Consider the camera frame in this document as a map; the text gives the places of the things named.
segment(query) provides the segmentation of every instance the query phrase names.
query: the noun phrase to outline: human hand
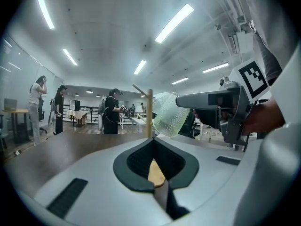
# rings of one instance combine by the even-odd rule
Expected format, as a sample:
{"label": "human hand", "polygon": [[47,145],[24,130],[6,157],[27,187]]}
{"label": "human hand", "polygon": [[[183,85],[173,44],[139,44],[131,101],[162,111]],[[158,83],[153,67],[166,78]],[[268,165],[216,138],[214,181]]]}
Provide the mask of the human hand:
{"label": "human hand", "polygon": [[252,132],[270,132],[273,129],[283,126],[285,120],[274,99],[253,106],[247,120],[243,135]]}

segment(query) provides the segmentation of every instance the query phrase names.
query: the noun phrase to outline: glass cup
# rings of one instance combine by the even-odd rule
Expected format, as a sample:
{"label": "glass cup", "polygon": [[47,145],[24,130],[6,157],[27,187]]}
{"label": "glass cup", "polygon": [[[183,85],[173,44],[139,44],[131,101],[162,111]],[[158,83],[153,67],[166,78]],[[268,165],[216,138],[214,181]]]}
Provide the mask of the glass cup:
{"label": "glass cup", "polygon": [[152,111],[155,114],[159,113],[159,111],[161,110],[162,105],[167,101],[169,96],[170,96],[170,93],[168,93],[168,92],[163,92],[163,93],[153,95]]}
{"label": "glass cup", "polygon": [[169,96],[153,122],[154,128],[167,137],[175,137],[179,133],[189,113],[189,108],[176,105],[177,96],[175,92]]}

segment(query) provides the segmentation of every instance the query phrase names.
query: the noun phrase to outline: ceiling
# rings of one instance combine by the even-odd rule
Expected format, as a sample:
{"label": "ceiling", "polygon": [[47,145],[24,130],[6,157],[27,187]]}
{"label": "ceiling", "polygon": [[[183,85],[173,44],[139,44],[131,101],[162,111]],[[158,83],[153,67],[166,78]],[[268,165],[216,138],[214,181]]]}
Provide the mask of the ceiling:
{"label": "ceiling", "polygon": [[[149,88],[174,88],[228,75],[243,58],[231,51],[235,26],[224,0],[45,0],[50,30],[37,0],[26,0],[17,19],[68,76]],[[186,4],[194,11],[159,44],[155,38]],[[78,66],[62,52],[66,48]],[[147,64],[138,75],[141,60]],[[202,71],[229,62],[230,66]],[[171,83],[189,80],[172,86]]]}
{"label": "ceiling", "polygon": [[[83,87],[83,86],[71,86],[71,85],[66,85],[68,88],[67,90],[67,95],[71,97],[76,97],[74,96],[75,93],[78,93],[79,96],[81,97],[96,97],[96,95],[100,96],[108,96],[110,89],[105,89],[105,88],[94,88],[94,87]],[[87,93],[87,89],[91,89],[93,93]],[[141,94],[140,93],[134,93],[134,92],[128,92],[128,91],[122,91],[122,95],[120,96],[119,100],[133,100],[133,99],[141,99]]]}

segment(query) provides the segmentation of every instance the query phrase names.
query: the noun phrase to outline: textured glass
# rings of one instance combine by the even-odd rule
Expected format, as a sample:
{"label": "textured glass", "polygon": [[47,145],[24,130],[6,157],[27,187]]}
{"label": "textured glass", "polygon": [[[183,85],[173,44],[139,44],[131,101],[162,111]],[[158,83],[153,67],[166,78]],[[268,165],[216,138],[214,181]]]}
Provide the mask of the textured glass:
{"label": "textured glass", "polygon": [[162,105],[166,102],[168,97],[170,96],[170,93],[163,92],[159,94],[155,94],[152,99],[152,111],[155,114],[158,114]]}
{"label": "textured glass", "polygon": [[153,122],[154,128],[167,137],[175,137],[179,133],[189,113],[189,108],[176,105],[177,96],[175,92],[169,96]]}

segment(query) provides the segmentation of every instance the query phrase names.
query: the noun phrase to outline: person in black clothing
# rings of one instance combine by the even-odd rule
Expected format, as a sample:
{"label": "person in black clothing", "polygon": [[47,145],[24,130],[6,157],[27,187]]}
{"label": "person in black clothing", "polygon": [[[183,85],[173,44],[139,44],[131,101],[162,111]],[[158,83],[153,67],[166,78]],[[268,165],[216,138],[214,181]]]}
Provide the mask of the person in black clothing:
{"label": "person in black clothing", "polygon": [[105,134],[118,134],[119,112],[125,111],[118,105],[120,95],[122,93],[119,89],[112,89],[104,103],[103,128]]}
{"label": "person in black clothing", "polygon": [[67,90],[67,87],[61,85],[55,96],[55,135],[63,132],[63,93],[65,90]]}

